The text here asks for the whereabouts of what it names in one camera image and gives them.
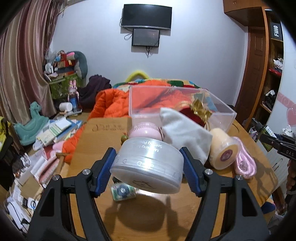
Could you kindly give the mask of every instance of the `pink bunny figurine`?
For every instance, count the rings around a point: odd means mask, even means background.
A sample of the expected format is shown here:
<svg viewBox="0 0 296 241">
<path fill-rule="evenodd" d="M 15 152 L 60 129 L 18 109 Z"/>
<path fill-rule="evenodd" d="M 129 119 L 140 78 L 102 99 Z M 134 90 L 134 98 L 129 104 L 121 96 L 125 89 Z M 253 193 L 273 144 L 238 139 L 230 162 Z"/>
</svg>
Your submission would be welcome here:
<svg viewBox="0 0 296 241">
<path fill-rule="evenodd" d="M 72 80 L 70 80 L 69 91 L 68 91 L 68 102 L 70 101 L 71 94 L 76 94 L 77 100 L 79 100 L 79 93 L 77 91 L 76 80 L 73 80 L 73 82 L 72 82 Z"/>
</svg>

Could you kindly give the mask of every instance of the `curtain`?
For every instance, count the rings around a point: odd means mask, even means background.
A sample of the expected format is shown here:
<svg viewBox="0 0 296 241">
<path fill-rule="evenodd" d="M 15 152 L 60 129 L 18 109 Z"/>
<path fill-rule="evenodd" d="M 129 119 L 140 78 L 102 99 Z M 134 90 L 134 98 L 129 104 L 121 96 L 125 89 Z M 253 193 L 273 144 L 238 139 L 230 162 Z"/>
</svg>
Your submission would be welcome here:
<svg viewBox="0 0 296 241">
<path fill-rule="evenodd" d="M 31 0 L 0 39 L 0 114 L 12 123 L 26 124 L 31 119 L 33 101 L 41 105 L 42 115 L 56 113 L 42 64 L 61 5 L 62 0 Z"/>
</svg>

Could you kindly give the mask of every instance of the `orange quilt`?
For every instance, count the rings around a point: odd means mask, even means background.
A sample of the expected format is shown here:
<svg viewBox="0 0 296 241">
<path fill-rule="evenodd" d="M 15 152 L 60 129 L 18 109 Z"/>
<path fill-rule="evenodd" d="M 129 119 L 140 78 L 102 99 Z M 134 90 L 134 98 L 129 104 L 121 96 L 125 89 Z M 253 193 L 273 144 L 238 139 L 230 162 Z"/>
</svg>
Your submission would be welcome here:
<svg viewBox="0 0 296 241">
<path fill-rule="evenodd" d="M 156 86 L 171 86 L 170 84 L 159 81 L 159 80 L 149 80 L 138 85 L 156 85 Z M 171 107 L 174 108 L 180 101 L 187 100 L 188 97 L 183 95 L 180 91 L 174 91 L 170 95 L 162 95 L 162 92 L 167 91 L 167 89 L 153 88 L 151 91 L 137 91 L 137 95 L 133 99 L 141 100 L 139 103 L 133 103 L 133 107 L 145 108 L 145 111 L 151 108 L 159 107 Z M 100 91 L 96 95 L 96 103 L 91 111 L 88 120 L 97 117 L 123 117 L 128 116 L 128 104 L 129 104 L 129 91 L 124 92 L 118 89 L 107 89 Z M 68 139 L 63 144 L 63 153 L 68 153 L 70 155 L 65 157 L 65 162 L 70 163 L 72 160 L 72 155 L 76 149 L 76 145 L 80 138 L 81 133 L 84 130 L 82 126 L 73 137 Z"/>
</svg>

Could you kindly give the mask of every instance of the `pink rope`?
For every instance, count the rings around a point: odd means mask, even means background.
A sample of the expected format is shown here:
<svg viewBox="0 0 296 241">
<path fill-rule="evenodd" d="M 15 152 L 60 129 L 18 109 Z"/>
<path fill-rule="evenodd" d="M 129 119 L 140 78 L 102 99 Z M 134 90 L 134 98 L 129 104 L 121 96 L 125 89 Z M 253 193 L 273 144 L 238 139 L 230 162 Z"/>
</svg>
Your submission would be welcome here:
<svg viewBox="0 0 296 241">
<path fill-rule="evenodd" d="M 239 152 L 236 161 L 234 162 L 235 173 L 242 175 L 245 179 L 250 179 L 257 172 L 257 166 L 254 159 L 250 156 L 244 144 L 238 137 L 234 137 L 239 141 L 241 145 L 241 151 Z"/>
</svg>

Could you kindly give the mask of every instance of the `wall-mounted monitor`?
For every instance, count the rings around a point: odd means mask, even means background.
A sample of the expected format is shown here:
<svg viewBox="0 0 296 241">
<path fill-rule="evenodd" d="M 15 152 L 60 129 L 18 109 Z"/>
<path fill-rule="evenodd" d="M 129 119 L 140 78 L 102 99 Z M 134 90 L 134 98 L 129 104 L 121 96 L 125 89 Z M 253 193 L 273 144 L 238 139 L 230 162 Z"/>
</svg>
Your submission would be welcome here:
<svg viewBox="0 0 296 241">
<path fill-rule="evenodd" d="M 159 29 L 134 28 L 132 46 L 158 47 L 159 39 Z"/>
<path fill-rule="evenodd" d="M 172 8 L 149 4 L 125 4 L 121 25 L 125 28 L 170 29 Z"/>
</svg>

